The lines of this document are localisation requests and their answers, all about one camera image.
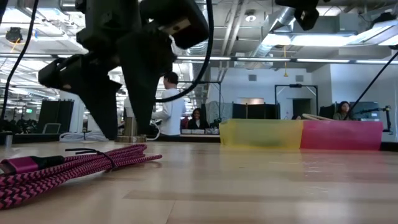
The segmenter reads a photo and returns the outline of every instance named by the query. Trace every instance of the chair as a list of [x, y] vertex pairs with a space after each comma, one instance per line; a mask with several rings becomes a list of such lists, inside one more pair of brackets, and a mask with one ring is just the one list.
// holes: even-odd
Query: chair
[[61, 128], [59, 123], [47, 123], [43, 128], [43, 134], [58, 134]]

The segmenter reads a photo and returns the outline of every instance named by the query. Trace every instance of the man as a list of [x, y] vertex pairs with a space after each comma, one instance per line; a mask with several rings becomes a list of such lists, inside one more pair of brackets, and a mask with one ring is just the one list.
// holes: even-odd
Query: man
[[[177, 90], [178, 75], [174, 72], [167, 73], [163, 77], [165, 91], [162, 98], [168, 98], [180, 93]], [[152, 113], [152, 119], [161, 119], [160, 134], [166, 136], [180, 135], [180, 119], [181, 115], [186, 112], [185, 102], [183, 98], [163, 103], [162, 111]]]

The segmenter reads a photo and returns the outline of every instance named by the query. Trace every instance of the yellow plastic bin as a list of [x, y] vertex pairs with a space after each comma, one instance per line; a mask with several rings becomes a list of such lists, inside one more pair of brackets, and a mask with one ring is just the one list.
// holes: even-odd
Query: yellow plastic bin
[[303, 121], [229, 119], [220, 124], [221, 143], [232, 147], [300, 149]]

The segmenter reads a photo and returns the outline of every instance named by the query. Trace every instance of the table surface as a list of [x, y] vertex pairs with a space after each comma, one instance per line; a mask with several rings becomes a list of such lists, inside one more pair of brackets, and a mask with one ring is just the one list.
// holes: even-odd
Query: table surface
[[[0, 148], [0, 159], [108, 151], [123, 144]], [[398, 154], [248, 150], [150, 142], [158, 162], [71, 180], [10, 210], [0, 223], [398, 223]]]
[[180, 137], [219, 138], [219, 134], [180, 134]]

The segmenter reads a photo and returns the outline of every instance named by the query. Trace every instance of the person sitting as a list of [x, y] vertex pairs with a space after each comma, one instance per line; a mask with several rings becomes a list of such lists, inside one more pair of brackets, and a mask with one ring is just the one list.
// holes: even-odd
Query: person sitting
[[292, 119], [301, 120], [301, 116], [300, 115], [293, 115]]
[[[333, 119], [337, 121], [344, 121], [349, 111], [349, 103], [347, 101], [343, 101], [338, 105], [337, 112], [333, 115]], [[353, 118], [349, 114], [346, 121], [352, 121]]]
[[188, 129], [196, 130], [196, 129], [206, 129], [210, 128], [206, 119], [201, 116], [201, 109], [196, 108], [193, 110], [192, 119], [188, 122]]

